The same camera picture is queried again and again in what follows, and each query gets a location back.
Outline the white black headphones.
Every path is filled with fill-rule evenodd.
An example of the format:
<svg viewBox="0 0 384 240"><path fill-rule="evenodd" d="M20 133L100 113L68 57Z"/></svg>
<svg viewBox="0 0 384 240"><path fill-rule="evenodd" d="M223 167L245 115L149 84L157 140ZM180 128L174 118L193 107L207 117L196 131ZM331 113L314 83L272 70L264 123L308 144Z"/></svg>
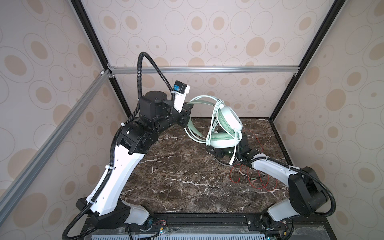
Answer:
<svg viewBox="0 0 384 240"><path fill-rule="evenodd" d="M232 164L230 164L230 160L226 159L226 158L218 158L216 156L214 156L214 159L215 161L220 164L221 166L224 166L224 167L234 167L236 164L239 163L239 161L237 159L234 160L234 162Z"/></svg>

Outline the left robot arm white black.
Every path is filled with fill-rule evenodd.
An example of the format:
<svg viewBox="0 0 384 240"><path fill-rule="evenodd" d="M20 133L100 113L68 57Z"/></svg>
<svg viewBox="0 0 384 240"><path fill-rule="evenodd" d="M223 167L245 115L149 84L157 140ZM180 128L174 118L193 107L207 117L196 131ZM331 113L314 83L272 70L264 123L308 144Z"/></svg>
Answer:
<svg viewBox="0 0 384 240"><path fill-rule="evenodd" d="M171 100L161 91L142 94L142 63L146 58L170 90ZM81 239L98 229L116 229L136 224L144 229L152 225L149 211L121 199L121 192L138 163L159 140L159 135L175 124L185 128L193 104L186 104L189 87L177 81L171 86L155 61L141 52L137 63L138 103L128 120L118 128L111 144L110 162L95 189L79 199L80 213L65 228L62 239Z"/></svg>

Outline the aluminium rail left wall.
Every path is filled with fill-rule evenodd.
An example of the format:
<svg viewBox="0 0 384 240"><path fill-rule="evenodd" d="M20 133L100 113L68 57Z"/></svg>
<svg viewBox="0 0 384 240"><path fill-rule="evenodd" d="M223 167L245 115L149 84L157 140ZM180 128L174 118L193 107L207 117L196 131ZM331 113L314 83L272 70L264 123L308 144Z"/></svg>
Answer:
<svg viewBox="0 0 384 240"><path fill-rule="evenodd" d="M42 147L36 152L32 160L26 165L18 177L13 181L10 188L1 198L1 225L9 217L22 196L39 175L43 167L51 158L60 143L74 126L85 108L89 105L102 85L111 76L111 70L105 69L96 80L90 85L83 96L77 101L74 107L68 112L59 126L52 132Z"/></svg>

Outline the mint green headphones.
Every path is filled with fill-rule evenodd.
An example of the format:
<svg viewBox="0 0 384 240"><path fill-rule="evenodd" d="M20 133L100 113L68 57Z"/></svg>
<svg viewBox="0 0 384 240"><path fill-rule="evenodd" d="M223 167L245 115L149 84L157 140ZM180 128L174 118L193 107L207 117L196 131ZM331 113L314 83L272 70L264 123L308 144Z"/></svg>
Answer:
<svg viewBox="0 0 384 240"><path fill-rule="evenodd" d="M209 105L214 108L206 136L197 130L192 121L189 121L185 132L193 141L209 146L211 137L215 133L231 134L236 141L242 139L243 124L234 110L225 104L225 101L213 96L201 95L193 98L190 103Z"/></svg>

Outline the black frame post left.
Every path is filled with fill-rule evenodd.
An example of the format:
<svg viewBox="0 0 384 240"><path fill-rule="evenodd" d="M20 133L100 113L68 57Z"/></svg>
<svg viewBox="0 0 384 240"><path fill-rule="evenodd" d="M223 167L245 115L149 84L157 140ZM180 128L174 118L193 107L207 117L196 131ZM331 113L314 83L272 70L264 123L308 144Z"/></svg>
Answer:
<svg viewBox="0 0 384 240"><path fill-rule="evenodd" d="M107 56L104 52L104 49L101 45L101 42L99 41L99 38L97 37L97 34L93 28L93 25L90 21L90 18L88 17L88 14L86 13L86 9L85 9L82 1L70 0L70 4L74 8L75 13L76 13L77 17L79 18L80 23L83 26L83 28L86 32L86 35L87 35L96 55L98 57L98 60L100 61L103 69L104 70L110 70L111 68L110 68ZM115 94L117 95L117 98L118 98L125 114L127 115L127 117L130 117L132 112L128 106L128 103L124 97L123 91L120 88L120 85L119 85L116 77L110 77L109 80L110 80L110 83L113 87L113 90L114 90Z"/></svg>

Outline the black frame post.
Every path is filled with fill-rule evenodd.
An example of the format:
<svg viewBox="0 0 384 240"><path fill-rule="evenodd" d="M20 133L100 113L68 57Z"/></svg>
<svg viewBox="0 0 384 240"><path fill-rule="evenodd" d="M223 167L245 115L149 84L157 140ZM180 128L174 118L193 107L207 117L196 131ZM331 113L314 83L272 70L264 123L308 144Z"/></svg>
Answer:
<svg viewBox="0 0 384 240"><path fill-rule="evenodd" d="M293 75L291 80L289 81L288 86L286 87L283 95L281 96L278 104L276 105L272 115L270 116L270 122L273 123L277 116L279 115L280 111L282 110L284 104L286 103L288 97L290 96L291 92L295 88L297 82L299 81L301 75L304 73L306 67L310 63L311 59L315 55L316 51L318 50L319 46L321 45L322 41L324 40L326 34L329 32L332 24L336 20L337 16L339 15L340 11L346 4L346 0L336 0L331 5L330 10L326 14L324 20L321 22L321 25L319 27L319 30L317 31L314 39L312 40L311 44L309 45L309 48L307 49L303 59L301 60L299 64L299 70L296 74Z"/></svg>
<svg viewBox="0 0 384 240"><path fill-rule="evenodd" d="M86 9L85 9L82 1L70 0L70 4L74 8L75 13L76 13L77 17L79 18L80 23L83 26L83 28L86 32L86 35L87 35L96 55L98 57L98 60L100 61L103 69L104 70L110 70L111 68L110 68L107 56L104 52L104 49L101 45L101 42L99 41L99 38L97 37L97 34L93 28L93 25L90 21L90 18L88 17L88 14L86 13ZM128 103L124 97L123 91L120 88L120 85L119 85L116 77L110 77L109 80L110 80L110 83L113 87L113 90L114 90L115 94L117 95L117 98L118 98L125 114L127 115L127 117L130 117L132 112L128 106Z"/></svg>

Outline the aluminium rail wall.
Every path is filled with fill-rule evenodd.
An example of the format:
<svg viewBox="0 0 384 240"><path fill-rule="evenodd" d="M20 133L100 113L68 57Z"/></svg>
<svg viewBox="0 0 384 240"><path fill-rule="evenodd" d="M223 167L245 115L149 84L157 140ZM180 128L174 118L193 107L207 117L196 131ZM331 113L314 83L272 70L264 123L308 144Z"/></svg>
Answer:
<svg viewBox="0 0 384 240"><path fill-rule="evenodd" d="M211 66L211 67L159 67L163 74L229 74L229 73L297 73L299 66ZM135 67L112 67L116 74L136 74ZM154 67L142 67L143 74L155 74Z"/></svg>
<svg viewBox="0 0 384 240"><path fill-rule="evenodd" d="M39 175L43 167L51 158L60 143L74 126L85 108L89 105L102 85L111 76L111 70L105 69L96 80L90 85L83 96L77 101L74 107L68 112L59 126L52 132L42 147L36 152L32 160L26 165L18 177L13 181L10 188L1 198L1 225L9 217L22 196Z"/></svg>

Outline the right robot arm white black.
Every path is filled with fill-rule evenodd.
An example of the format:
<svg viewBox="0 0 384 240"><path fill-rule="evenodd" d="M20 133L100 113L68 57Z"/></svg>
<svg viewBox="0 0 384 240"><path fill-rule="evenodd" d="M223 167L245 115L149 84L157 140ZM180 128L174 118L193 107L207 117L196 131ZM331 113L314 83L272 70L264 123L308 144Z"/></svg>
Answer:
<svg viewBox="0 0 384 240"><path fill-rule="evenodd" d="M314 169L290 166L260 151L252 150L247 137L236 143L227 133L218 133L218 136L208 146L216 159L230 156L230 165L238 161L242 166L262 171L288 186L288 199L272 204L262 211L261 222L265 229L272 229L287 218L312 215L329 217L335 213L336 199L330 189L320 181Z"/></svg>

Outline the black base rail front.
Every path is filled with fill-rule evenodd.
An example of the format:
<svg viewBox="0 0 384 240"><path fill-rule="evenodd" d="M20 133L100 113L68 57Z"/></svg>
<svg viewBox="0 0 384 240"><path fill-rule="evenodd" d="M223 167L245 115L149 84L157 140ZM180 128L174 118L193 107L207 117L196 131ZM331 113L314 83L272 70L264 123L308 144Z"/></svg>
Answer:
<svg viewBox="0 0 384 240"><path fill-rule="evenodd" d="M282 220L263 228L260 213L161 213L152 226L122 224L115 230L97 230L87 240L334 240L324 217Z"/></svg>

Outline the black frame post right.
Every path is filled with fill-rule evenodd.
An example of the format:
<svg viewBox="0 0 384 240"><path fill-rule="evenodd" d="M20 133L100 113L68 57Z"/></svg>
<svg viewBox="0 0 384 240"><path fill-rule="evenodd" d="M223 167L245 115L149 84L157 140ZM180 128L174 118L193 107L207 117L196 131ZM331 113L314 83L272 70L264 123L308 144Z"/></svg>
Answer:
<svg viewBox="0 0 384 240"><path fill-rule="evenodd" d="M330 10L326 14L324 20L321 22L321 25L319 27L319 30L317 31L314 39L312 40L311 44L309 45L309 48L307 49L303 59L301 60L299 64L299 70L296 74L293 75L291 80L289 81L288 86L286 87L283 95L281 96L278 104L276 105L272 115L270 116L270 122L273 123L277 116L279 115L280 111L282 110L284 104L286 103L288 97L290 96L291 92L295 88L297 82L299 81L301 75L304 73L306 67L310 63L311 59L315 55L316 51L318 50L319 46L321 45L322 41L324 40L326 34L329 32L332 24L336 20L337 16L339 15L340 11L346 4L346 0L336 0L331 5Z"/></svg>

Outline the aluminium rail back wall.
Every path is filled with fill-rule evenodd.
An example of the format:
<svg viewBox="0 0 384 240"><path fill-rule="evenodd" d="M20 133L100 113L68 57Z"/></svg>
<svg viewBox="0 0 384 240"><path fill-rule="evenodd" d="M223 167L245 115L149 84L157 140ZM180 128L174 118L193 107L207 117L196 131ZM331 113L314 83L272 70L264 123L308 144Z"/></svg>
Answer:
<svg viewBox="0 0 384 240"><path fill-rule="evenodd" d="M211 67L159 67L163 74L229 74L229 73L297 73L299 66L211 66ZM116 74L136 74L135 67L112 67ZM143 74L155 74L154 67L142 67Z"/></svg>

